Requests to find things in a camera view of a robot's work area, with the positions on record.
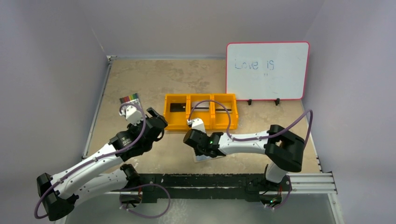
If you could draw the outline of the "beige leather card holder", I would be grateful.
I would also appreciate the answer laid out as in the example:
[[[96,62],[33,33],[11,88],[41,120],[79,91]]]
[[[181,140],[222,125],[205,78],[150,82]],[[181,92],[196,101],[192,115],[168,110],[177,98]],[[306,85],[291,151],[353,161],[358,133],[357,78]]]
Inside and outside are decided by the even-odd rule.
[[[207,156],[207,155],[196,155],[195,159],[194,159],[194,162],[195,163],[204,162],[204,161],[213,160],[213,159],[220,159],[220,158],[223,158],[223,157],[225,157],[225,155],[219,155],[219,156],[216,156],[216,157],[210,157],[210,156]]]

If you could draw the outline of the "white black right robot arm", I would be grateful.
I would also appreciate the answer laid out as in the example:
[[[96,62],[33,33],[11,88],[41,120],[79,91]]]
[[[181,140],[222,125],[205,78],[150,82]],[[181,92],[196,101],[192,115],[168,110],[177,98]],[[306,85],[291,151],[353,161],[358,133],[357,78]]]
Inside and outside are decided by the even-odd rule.
[[[190,129],[183,142],[193,148],[198,161],[239,153],[266,155],[271,163],[262,183],[269,190],[279,186],[288,172],[302,170],[305,140],[279,125],[271,125],[267,131],[232,136],[223,132],[207,135],[202,130]]]

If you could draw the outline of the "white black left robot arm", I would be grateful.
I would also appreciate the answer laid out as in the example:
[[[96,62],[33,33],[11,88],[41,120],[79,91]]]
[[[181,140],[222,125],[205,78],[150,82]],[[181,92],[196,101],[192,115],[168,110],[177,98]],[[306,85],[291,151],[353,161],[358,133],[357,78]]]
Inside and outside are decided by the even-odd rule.
[[[153,108],[146,114],[137,104],[123,104],[119,113],[129,123],[104,146],[78,164],[57,174],[42,173],[36,178],[39,201],[35,219],[56,221],[69,215],[82,202],[109,191],[141,192],[148,186],[127,160],[143,155],[161,140],[168,123]]]

